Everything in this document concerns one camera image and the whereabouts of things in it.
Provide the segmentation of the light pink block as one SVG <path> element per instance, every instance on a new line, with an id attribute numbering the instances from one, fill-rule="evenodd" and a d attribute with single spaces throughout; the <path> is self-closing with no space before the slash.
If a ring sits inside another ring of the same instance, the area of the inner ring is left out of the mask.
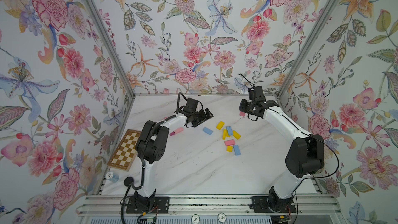
<path id="1" fill-rule="evenodd" d="M 174 132 L 175 132 L 175 134 L 178 134 L 178 133 L 182 132 L 183 130 L 184 130 L 184 128 L 180 127 L 178 129 L 176 129 Z"/>

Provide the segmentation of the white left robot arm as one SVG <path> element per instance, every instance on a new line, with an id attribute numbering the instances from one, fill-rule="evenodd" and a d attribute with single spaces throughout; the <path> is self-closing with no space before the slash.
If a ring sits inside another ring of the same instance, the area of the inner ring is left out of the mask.
<path id="1" fill-rule="evenodd" d="M 195 128 L 212 117 L 211 111 L 200 101 L 189 97 L 185 105 L 178 101 L 176 110 L 169 117 L 159 122 L 146 121 L 136 146 L 137 158 L 142 164 L 140 185 L 131 185 L 136 202 L 147 208 L 154 204 L 155 169 L 165 153 L 170 132 L 178 128 Z"/>

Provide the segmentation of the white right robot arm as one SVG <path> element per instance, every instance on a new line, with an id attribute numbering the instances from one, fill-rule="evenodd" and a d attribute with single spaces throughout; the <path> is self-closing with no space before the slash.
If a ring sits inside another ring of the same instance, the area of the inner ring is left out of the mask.
<path id="1" fill-rule="evenodd" d="M 254 121 L 261 118 L 269 122 L 290 144 L 285 158 L 287 170 L 270 188 L 267 198 L 268 208 L 280 212 L 293 201 L 302 182 L 324 167 L 324 139 L 296 125 L 275 101 L 267 101 L 261 86 L 250 87 L 248 95 L 239 110 L 255 116 Z"/>

